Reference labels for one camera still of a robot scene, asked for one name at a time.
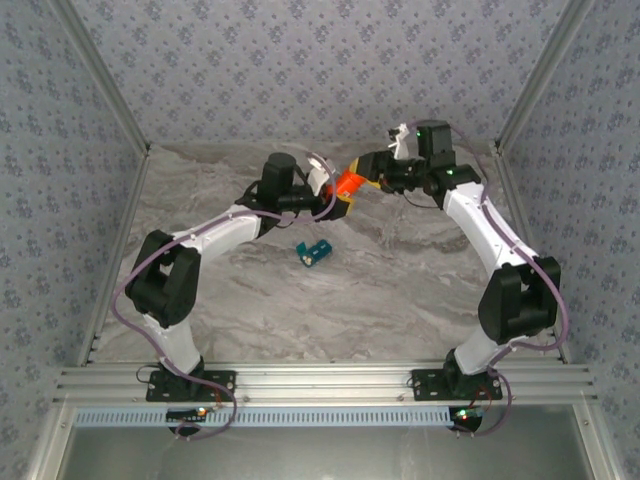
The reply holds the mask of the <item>aluminium mounting rail beam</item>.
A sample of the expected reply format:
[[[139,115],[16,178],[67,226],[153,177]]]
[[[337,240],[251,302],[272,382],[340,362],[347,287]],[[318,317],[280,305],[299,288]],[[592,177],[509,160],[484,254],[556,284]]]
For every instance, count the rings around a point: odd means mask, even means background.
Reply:
[[[244,406],[405,405],[414,401],[410,373],[433,362],[224,364],[237,372],[235,395]],[[142,403],[146,386],[133,363],[64,369],[53,394],[76,406]],[[506,361],[498,371],[508,380],[516,405],[564,405],[598,399],[589,368],[554,358]]]

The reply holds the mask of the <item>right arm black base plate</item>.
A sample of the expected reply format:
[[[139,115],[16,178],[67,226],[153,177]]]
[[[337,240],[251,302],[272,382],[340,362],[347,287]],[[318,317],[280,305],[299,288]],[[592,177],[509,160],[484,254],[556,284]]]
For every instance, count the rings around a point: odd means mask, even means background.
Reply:
[[[415,369],[409,385],[416,401],[501,400],[499,380],[488,373],[463,375],[444,369]]]

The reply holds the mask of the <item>teal weekly pill organizer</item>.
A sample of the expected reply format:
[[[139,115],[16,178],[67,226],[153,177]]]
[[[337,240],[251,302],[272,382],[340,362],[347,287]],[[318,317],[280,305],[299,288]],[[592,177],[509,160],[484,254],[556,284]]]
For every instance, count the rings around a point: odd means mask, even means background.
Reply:
[[[332,253],[332,246],[331,244],[322,239],[320,241],[318,241],[317,243],[315,243],[312,246],[307,246],[304,242],[298,244],[296,246],[296,253],[301,261],[301,263],[306,267],[306,268],[312,268],[313,266],[315,266],[317,263],[319,263],[320,261],[322,261],[323,259],[325,259],[328,255],[330,255]],[[310,258],[314,258],[315,259],[315,263],[313,265],[309,265],[307,263],[305,263],[303,261],[303,257],[304,256],[308,256]]]

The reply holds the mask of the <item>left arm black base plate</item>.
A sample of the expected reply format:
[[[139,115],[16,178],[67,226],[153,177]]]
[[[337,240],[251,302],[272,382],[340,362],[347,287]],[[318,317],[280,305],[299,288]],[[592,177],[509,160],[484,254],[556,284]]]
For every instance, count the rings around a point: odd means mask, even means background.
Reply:
[[[191,382],[165,370],[155,370],[146,381],[145,400],[152,403],[173,402],[230,402],[228,393],[220,390],[220,385],[231,393],[235,392],[236,372],[232,370],[205,370],[202,378],[217,387]]]

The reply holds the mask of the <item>aluminium frame post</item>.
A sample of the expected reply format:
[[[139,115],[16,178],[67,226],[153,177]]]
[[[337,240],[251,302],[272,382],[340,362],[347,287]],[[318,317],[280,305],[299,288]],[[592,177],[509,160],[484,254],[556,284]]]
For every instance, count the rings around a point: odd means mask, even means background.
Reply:
[[[521,94],[495,139],[499,154],[508,153],[513,147],[595,2],[567,0]]]
[[[121,94],[115,78],[102,59],[89,30],[85,27],[71,0],[47,0],[69,41],[134,150],[145,157],[148,143],[132,111]]]

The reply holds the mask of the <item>aluminium lower frame rail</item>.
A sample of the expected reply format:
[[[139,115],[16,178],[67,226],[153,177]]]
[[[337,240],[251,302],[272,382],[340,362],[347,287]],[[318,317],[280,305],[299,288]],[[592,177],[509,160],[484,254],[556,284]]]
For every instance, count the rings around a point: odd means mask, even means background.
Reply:
[[[602,408],[582,402],[573,410],[594,479],[626,480]]]
[[[27,470],[26,480],[56,480],[76,416],[76,408],[54,405],[47,416]]]

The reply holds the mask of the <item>grey metal panel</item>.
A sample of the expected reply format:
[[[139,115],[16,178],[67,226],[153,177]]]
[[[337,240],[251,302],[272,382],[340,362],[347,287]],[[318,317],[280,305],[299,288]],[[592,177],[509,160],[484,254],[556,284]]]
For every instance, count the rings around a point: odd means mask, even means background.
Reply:
[[[569,430],[458,438],[437,428],[79,428],[57,480],[595,480]]]

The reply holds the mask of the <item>orange pill bottle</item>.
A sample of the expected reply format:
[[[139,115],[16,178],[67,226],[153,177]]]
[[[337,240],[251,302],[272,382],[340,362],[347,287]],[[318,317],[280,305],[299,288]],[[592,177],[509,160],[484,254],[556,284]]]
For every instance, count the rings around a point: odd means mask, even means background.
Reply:
[[[368,180],[350,170],[345,170],[335,182],[328,186],[327,197],[336,195],[339,199],[350,199]]]

